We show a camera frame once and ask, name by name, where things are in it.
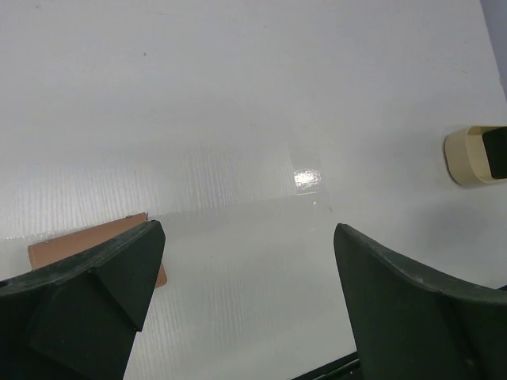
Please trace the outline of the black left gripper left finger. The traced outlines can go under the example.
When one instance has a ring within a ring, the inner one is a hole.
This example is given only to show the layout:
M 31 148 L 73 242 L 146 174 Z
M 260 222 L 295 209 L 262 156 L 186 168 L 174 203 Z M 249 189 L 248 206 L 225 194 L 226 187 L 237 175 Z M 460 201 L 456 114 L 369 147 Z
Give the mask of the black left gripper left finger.
M 122 379 L 166 236 L 156 220 L 1 282 L 3 379 Z

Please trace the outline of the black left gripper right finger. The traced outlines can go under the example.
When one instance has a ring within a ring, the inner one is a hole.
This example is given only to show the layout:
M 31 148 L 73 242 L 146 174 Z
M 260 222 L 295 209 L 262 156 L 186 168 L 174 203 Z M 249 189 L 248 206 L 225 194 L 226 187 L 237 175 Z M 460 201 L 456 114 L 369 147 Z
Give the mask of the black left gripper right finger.
M 334 252 L 366 379 L 504 379 L 506 290 L 458 279 L 346 224 Z

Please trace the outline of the brown leather card holder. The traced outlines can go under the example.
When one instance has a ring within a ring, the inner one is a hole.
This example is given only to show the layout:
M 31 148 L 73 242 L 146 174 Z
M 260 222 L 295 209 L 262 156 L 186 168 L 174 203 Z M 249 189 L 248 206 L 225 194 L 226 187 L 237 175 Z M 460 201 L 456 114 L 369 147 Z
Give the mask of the brown leather card holder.
M 32 272 L 100 245 L 147 220 L 147 213 L 143 212 L 30 245 Z

